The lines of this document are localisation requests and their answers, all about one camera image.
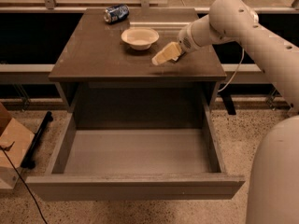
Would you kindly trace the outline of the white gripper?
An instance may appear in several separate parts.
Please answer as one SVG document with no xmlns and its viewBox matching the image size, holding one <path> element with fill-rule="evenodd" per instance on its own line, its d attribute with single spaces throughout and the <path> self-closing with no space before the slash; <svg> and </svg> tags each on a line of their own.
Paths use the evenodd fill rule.
<svg viewBox="0 0 299 224">
<path fill-rule="evenodd" d="M 172 59 L 176 59 L 181 55 L 182 51 L 194 52 L 199 49 L 200 46 L 198 46 L 192 38 L 191 28 L 185 26 L 178 33 L 178 42 L 168 43 L 151 61 L 154 65 L 160 65 Z"/>
</svg>

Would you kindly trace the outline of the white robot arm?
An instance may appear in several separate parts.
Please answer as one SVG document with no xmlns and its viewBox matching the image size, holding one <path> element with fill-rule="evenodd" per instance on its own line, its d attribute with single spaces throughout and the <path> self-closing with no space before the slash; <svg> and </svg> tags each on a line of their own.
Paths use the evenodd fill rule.
<svg viewBox="0 0 299 224">
<path fill-rule="evenodd" d="M 208 14 L 189 23 L 178 40 L 153 58 L 160 65 L 184 52 L 235 41 L 299 112 L 299 48 L 264 28 L 242 0 L 215 0 Z M 299 224 L 299 115 L 274 126 L 258 146 L 249 181 L 246 224 Z"/>
</svg>

